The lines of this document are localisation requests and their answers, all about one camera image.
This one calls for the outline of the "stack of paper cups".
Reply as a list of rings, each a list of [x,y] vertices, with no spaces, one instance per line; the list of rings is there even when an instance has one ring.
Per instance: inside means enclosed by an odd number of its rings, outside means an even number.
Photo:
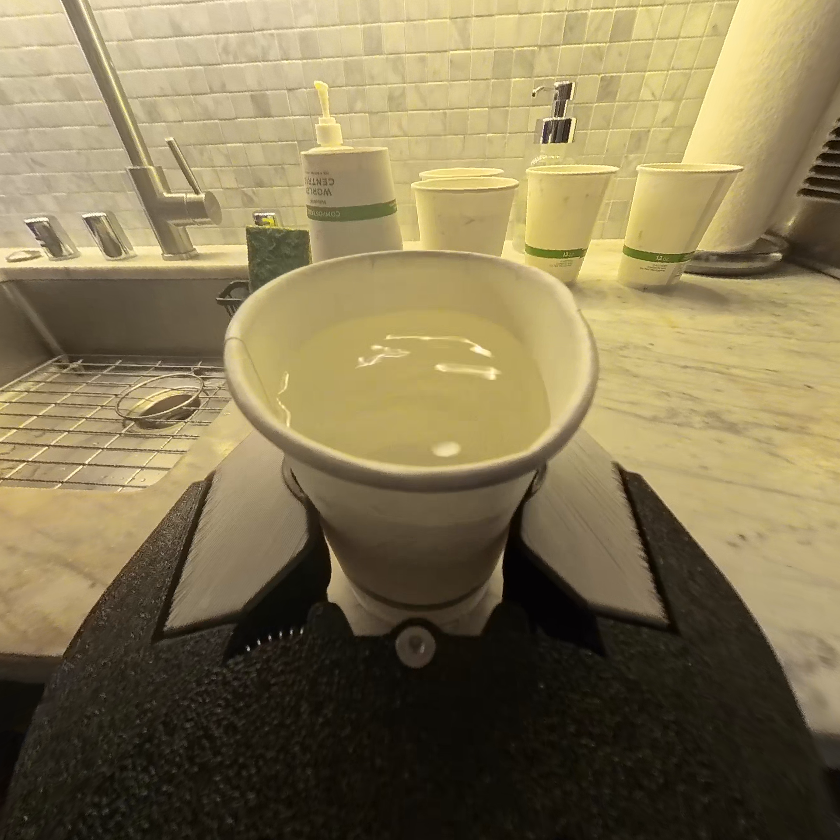
[[[313,263],[403,249],[386,147],[312,148],[301,165]]]

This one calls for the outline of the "yellow green sponge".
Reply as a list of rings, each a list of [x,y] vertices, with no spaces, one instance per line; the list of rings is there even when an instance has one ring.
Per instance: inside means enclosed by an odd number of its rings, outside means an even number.
[[[248,288],[251,293],[274,279],[312,263],[306,228],[247,226]]]

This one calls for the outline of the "stainless steel vented appliance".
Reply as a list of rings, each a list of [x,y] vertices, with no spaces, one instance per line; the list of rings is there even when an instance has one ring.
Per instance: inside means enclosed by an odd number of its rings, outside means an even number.
[[[784,229],[787,259],[839,279],[839,92],[805,153]]]

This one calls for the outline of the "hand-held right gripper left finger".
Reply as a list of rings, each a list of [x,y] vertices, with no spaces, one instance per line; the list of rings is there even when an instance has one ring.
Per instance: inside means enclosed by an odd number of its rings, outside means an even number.
[[[211,477],[163,634],[239,623],[261,606],[290,625],[326,598],[331,565],[319,515],[284,455],[249,434]]]

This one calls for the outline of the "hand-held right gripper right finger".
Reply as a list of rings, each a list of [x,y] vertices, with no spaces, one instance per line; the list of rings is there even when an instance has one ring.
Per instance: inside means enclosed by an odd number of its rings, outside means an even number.
[[[669,629],[623,472],[585,430],[538,473],[515,514],[497,601],[536,629],[597,629],[602,618]]]

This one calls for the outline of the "stainless steel sink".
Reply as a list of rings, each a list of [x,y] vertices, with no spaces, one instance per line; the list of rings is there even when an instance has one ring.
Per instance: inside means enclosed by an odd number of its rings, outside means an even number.
[[[216,297],[231,281],[3,281],[1,385],[65,354],[222,360],[230,317]]]

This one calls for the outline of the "paper towel roll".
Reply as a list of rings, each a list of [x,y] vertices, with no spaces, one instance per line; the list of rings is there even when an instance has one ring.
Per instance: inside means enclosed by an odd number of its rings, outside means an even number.
[[[743,251],[771,226],[838,87],[838,30],[838,1],[738,2],[683,162],[742,172],[699,250]]]

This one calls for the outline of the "glass soap dispenser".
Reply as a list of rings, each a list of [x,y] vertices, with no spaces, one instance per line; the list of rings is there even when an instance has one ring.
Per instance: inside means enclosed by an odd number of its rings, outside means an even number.
[[[553,84],[551,111],[537,118],[530,145],[524,153],[525,169],[572,162],[571,144],[574,140],[576,118],[568,114],[574,97],[572,80],[557,80]]]

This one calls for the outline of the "steel gooseneck faucet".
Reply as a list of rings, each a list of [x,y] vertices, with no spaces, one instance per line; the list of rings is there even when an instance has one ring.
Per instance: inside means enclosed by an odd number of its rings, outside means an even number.
[[[199,185],[174,138],[167,138],[165,143],[190,190],[174,192],[170,188],[163,169],[153,163],[89,2],[63,1],[61,5],[128,155],[129,178],[161,247],[162,258],[169,261],[197,259],[199,254],[187,229],[220,225],[222,208],[219,201]]]

